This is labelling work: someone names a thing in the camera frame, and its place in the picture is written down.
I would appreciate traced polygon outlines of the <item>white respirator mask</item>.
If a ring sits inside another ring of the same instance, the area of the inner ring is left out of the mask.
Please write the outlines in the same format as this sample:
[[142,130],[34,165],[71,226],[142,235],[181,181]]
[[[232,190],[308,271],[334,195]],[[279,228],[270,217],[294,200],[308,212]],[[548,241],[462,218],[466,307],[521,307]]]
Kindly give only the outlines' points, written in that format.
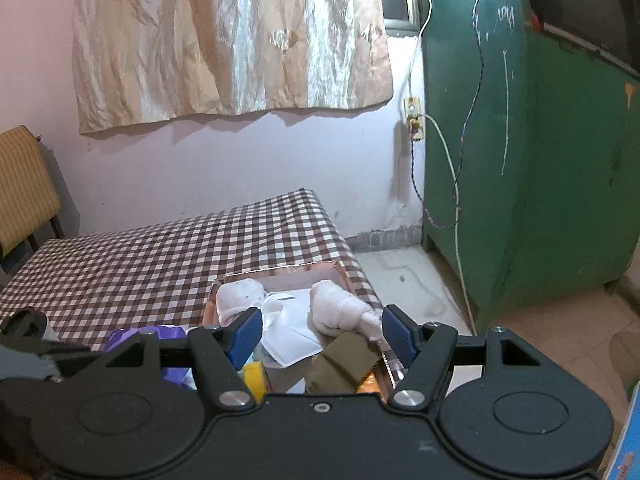
[[287,368],[323,350],[310,322],[309,289],[268,292],[262,311],[262,353],[270,367]]

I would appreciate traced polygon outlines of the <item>olive green sponge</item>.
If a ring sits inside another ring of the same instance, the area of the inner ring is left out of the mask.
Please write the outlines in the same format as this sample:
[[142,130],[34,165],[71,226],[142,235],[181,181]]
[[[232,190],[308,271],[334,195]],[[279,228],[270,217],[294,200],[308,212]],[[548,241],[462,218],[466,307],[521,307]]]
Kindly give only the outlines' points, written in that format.
[[312,359],[305,376],[310,394],[355,393],[378,362],[373,344],[356,333],[342,333]]

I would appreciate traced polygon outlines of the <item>white towel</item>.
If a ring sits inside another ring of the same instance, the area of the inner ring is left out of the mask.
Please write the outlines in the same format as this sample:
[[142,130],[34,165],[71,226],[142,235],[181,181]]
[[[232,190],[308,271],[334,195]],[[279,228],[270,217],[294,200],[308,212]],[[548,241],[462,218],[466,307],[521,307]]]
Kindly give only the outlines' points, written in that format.
[[382,311],[373,309],[340,285],[329,280],[317,282],[311,286],[309,298],[311,321],[323,335],[357,333],[370,341],[383,338]]

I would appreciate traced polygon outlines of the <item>pink cardboard box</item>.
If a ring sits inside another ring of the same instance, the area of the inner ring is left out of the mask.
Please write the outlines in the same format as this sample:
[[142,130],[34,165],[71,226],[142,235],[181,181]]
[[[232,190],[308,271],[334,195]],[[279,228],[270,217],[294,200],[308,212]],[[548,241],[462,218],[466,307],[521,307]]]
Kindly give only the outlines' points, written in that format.
[[[262,329],[248,360],[262,364],[271,392],[358,391],[386,398],[395,388],[382,311],[355,295],[341,263],[226,276],[215,283],[202,323],[228,326],[251,307],[262,316]],[[319,377],[322,364],[337,376],[337,387]]]

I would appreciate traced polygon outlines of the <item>yellow tape roll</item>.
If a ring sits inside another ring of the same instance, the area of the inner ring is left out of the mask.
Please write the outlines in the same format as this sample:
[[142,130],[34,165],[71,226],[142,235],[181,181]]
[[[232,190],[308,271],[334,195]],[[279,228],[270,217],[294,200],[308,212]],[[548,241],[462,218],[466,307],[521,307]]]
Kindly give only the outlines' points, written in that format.
[[262,403],[265,395],[271,391],[269,378],[262,362],[246,363],[241,370],[241,375],[255,401]]

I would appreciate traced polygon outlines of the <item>white knitted sock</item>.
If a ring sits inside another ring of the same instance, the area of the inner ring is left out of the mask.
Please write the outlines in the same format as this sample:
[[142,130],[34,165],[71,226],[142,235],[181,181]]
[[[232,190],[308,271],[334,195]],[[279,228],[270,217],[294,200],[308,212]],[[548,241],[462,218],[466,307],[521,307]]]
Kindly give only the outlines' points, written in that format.
[[264,286],[252,278],[222,284],[216,292],[216,310],[221,326],[229,326],[249,308],[259,308],[266,299]]

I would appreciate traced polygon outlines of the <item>orange tissue packet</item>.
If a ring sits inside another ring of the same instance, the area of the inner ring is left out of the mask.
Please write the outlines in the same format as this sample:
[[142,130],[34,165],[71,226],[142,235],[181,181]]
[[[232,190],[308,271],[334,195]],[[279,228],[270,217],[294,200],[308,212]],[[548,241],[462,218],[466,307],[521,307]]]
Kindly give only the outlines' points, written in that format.
[[377,394],[383,401],[386,401],[386,376],[378,368],[375,368],[366,378],[363,379],[362,383],[358,386],[356,393]]

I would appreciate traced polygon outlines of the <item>brown checkered tablecloth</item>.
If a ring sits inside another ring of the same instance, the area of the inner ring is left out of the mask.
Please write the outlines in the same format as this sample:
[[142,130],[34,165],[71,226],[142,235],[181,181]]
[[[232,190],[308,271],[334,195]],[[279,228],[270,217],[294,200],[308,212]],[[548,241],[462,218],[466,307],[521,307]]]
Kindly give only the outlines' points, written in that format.
[[198,326],[227,275],[338,262],[356,295],[380,300],[326,208],[308,188],[192,219],[52,238],[1,293],[1,314],[34,308],[64,341],[99,350],[113,330]]

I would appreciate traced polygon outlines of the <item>woven bamboo mat chair back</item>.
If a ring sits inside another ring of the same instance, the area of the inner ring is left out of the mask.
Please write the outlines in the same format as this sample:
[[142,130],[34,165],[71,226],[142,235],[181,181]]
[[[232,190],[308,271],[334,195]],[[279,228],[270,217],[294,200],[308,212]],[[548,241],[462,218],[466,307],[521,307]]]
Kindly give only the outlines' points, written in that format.
[[61,201],[40,153],[39,141],[24,126],[1,133],[1,255],[49,222]]

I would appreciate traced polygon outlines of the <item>green wooden door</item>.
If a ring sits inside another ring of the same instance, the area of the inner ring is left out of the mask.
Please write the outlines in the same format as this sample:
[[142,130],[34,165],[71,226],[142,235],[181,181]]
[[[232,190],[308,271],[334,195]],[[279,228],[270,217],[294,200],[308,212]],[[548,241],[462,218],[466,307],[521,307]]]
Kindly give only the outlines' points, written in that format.
[[618,280],[639,238],[639,0],[432,0],[427,238],[475,323]]

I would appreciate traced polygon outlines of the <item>wall power socket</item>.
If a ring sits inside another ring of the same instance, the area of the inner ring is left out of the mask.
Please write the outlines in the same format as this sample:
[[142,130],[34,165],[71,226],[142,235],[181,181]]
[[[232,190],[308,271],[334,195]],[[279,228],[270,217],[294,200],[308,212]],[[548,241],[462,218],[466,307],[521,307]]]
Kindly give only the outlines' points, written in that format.
[[424,139],[424,125],[422,105],[416,96],[408,96],[402,100],[404,106],[405,123],[409,138],[413,141]]

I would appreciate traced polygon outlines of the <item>beige wall curtain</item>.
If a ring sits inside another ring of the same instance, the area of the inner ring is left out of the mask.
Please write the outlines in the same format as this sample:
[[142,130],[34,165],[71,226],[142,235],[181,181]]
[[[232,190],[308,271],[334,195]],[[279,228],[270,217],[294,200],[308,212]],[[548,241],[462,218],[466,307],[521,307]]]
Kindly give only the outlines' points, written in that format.
[[382,0],[75,0],[79,130],[390,100]]

